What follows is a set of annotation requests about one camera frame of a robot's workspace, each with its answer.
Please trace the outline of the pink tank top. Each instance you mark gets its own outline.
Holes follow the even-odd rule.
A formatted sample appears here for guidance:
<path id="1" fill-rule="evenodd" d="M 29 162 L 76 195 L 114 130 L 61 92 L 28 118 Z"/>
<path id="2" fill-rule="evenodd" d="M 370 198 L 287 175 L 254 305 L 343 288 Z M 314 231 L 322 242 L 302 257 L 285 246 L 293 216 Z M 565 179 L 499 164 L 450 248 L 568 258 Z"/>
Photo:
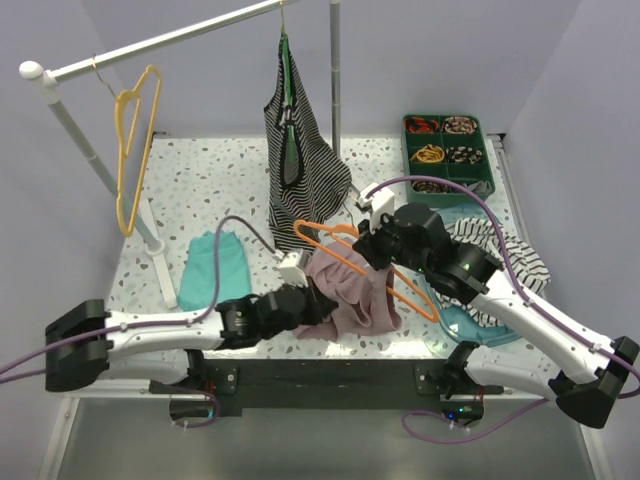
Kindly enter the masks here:
<path id="1" fill-rule="evenodd" d="M 391 269 L 375 270 L 356 251 L 333 242 L 313 253 L 305 273 L 338 308 L 318 325 L 295 329 L 297 338 L 336 342 L 346 334 L 375 336 L 402 326 L 390 293 L 395 281 Z"/>

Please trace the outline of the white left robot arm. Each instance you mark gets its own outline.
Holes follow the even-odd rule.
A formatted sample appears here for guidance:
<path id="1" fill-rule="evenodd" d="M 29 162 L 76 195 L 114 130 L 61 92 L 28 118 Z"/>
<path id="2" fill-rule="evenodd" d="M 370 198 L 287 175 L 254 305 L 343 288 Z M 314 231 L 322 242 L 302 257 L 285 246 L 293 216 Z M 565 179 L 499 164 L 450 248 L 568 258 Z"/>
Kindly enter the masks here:
<path id="1" fill-rule="evenodd" d="M 86 300 L 45 329 L 45 388 L 67 393 L 98 380 L 144 379 L 196 392 L 207 380 L 204 352 L 254 347 L 318 325 L 337 307 L 314 284 L 283 285 L 193 312 L 109 312 L 103 300 Z"/>

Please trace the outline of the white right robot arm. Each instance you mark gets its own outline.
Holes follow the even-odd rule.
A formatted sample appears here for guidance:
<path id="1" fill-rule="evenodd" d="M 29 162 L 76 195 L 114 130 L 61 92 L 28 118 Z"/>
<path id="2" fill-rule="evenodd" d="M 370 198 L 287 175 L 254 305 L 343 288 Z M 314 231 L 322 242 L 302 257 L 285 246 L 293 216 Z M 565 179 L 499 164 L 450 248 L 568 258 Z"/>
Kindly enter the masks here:
<path id="1" fill-rule="evenodd" d="M 554 401 L 582 425 L 606 425 L 638 357 L 635 341 L 612 340 L 560 312 L 511 278 L 504 257 L 452 239 L 425 204 L 377 207 L 359 200 L 356 206 L 367 217 L 354 248 L 370 266 L 401 266 L 421 275 L 435 292 L 498 319 L 540 352 L 528 358 L 462 341 L 432 378 L 443 394 L 474 386 L 514 388 Z"/>

